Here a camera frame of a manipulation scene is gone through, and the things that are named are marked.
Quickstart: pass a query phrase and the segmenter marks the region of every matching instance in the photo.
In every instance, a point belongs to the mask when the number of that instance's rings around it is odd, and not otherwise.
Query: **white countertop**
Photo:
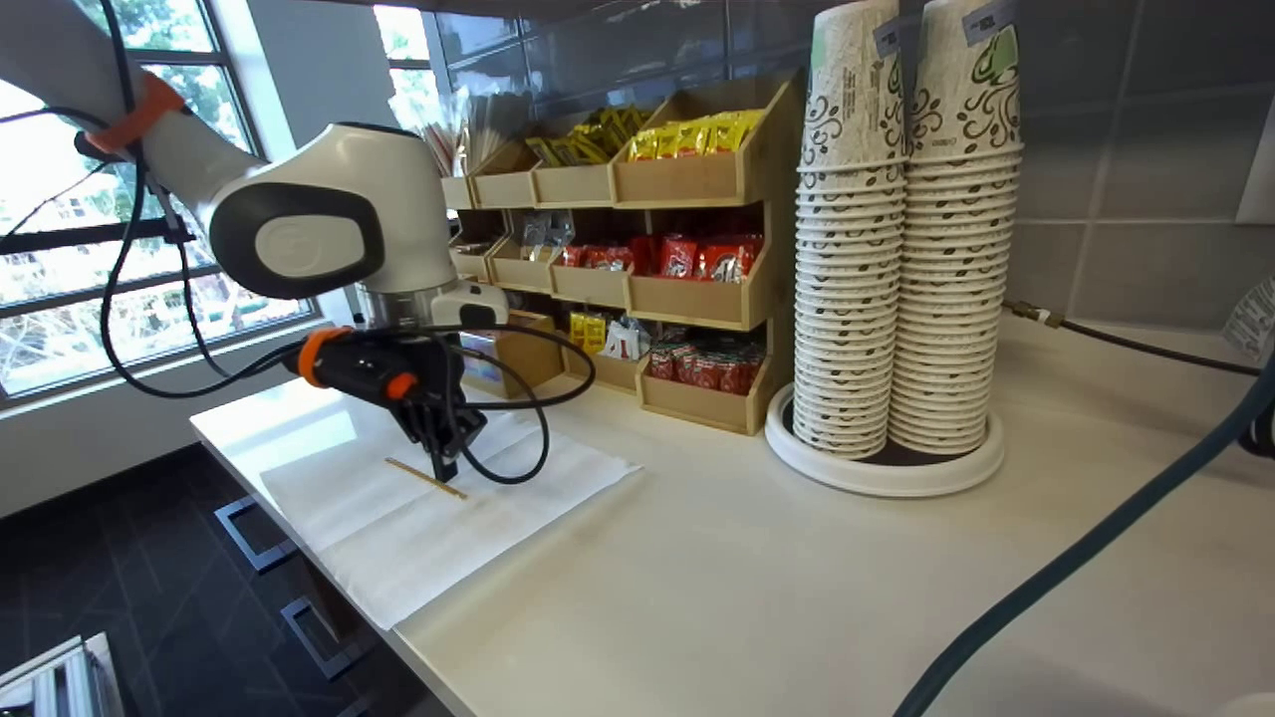
[[[520,545],[388,642],[457,713],[894,713],[986,604],[1189,448],[1242,379],[1010,322],[996,480],[937,496],[838,493],[763,439],[589,389],[553,431],[642,468]],[[339,426],[303,442],[300,426]],[[282,523],[263,466],[295,468],[330,528],[380,410],[279,385],[195,426]],[[1275,687],[1275,468],[1241,448],[999,634],[933,713],[1215,713]]]

